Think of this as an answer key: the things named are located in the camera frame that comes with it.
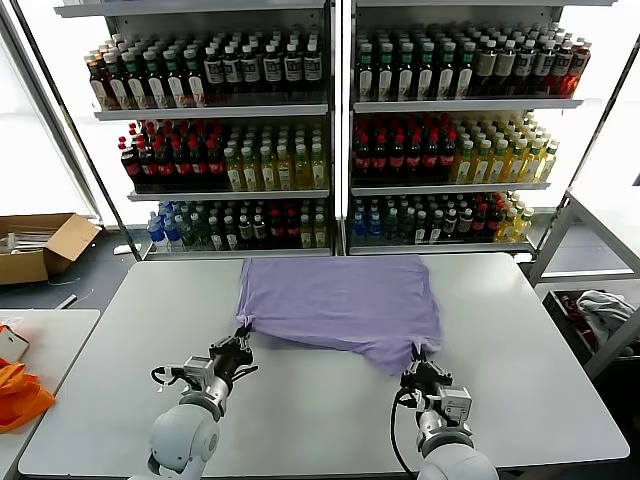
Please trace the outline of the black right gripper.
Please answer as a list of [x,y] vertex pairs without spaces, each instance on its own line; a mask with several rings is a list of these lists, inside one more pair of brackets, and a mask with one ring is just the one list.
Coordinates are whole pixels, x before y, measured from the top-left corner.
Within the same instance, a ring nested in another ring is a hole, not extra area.
[[452,374],[438,366],[428,355],[424,345],[411,346],[411,358],[401,375],[401,392],[403,395],[435,396],[441,386],[453,383]]

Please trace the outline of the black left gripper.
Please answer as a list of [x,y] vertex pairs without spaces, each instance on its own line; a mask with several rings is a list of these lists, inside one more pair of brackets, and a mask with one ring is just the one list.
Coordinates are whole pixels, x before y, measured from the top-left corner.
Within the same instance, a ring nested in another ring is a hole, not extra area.
[[227,385],[252,372],[253,351],[250,345],[251,324],[238,327],[233,335],[226,336],[209,346],[214,353],[214,375]]

